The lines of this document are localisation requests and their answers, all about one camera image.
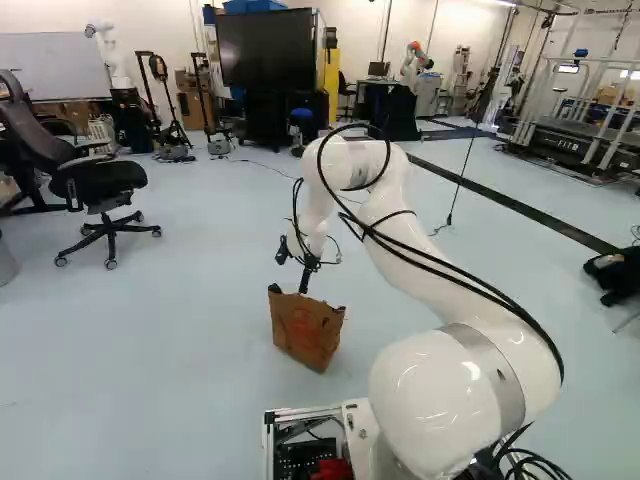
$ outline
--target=trash can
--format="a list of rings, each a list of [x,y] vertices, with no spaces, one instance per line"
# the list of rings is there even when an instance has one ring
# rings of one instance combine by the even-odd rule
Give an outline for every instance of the trash can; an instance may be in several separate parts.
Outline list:
[[[11,255],[0,230],[0,287],[6,285],[18,275],[18,264]]]

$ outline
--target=white robot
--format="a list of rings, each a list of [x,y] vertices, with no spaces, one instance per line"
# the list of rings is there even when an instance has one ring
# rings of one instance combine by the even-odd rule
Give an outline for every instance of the white robot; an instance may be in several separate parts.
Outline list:
[[[377,480],[452,479],[474,453],[531,423],[554,402],[562,358],[524,310],[446,262],[404,201],[406,154],[394,144],[347,142],[338,135],[354,126],[307,147],[302,170],[308,206],[283,245],[304,259],[308,282],[338,203],[348,212],[343,220],[363,233],[385,279],[442,319],[443,327],[393,344],[377,358],[369,402],[380,435],[369,463]],[[335,192],[357,189],[369,197],[353,214]]]
[[[104,62],[109,68],[111,77],[111,87],[115,89],[133,88],[133,82],[127,75],[125,67],[125,59],[116,46],[113,38],[113,29],[115,25],[111,22],[103,20],[91,20],[84,29],[84,35],[87,38],[93,38],[98,34],[101,37],[103,48],[102,55]]]
[[[409,87],[415,95],[417,92],[418,76],[433,62],[422,51],[420,42],[411,42],[407,45],[407,53],[400,67],[400,84]]]

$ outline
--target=paper bag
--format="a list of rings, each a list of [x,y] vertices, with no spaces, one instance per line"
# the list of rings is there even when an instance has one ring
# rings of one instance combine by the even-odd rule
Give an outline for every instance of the paper bag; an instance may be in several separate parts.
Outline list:
[[[345,307],[269,287],[273,344],[307,367],[322,373],[340,345]]]

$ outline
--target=computer monitor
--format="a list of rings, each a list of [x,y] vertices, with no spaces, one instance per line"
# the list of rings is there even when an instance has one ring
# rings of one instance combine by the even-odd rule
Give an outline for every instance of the computer monitor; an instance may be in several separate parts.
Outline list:
[[[243,88],[313,90],[310,8],[216,17],[224,83]]]
[[[370,77],[386,77],[389,73],[389,62],[370,62],[369,63],[369,76]]]

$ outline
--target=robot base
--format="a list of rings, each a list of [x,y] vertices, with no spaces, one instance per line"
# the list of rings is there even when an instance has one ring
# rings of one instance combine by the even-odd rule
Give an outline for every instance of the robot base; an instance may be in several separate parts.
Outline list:
[[[328,407],[269,410],[264,415],[262,447],[265,480],[289,479],[296,468],[313,472],[322,458],[346,460],[355,480],[419,480],[388,448],[367,398]],[[306,449],[309,456],[293,457],[294,449]],[[491,452],[479,452],[464,474],[471,477],[458,478],[504,480],[491,464]]]

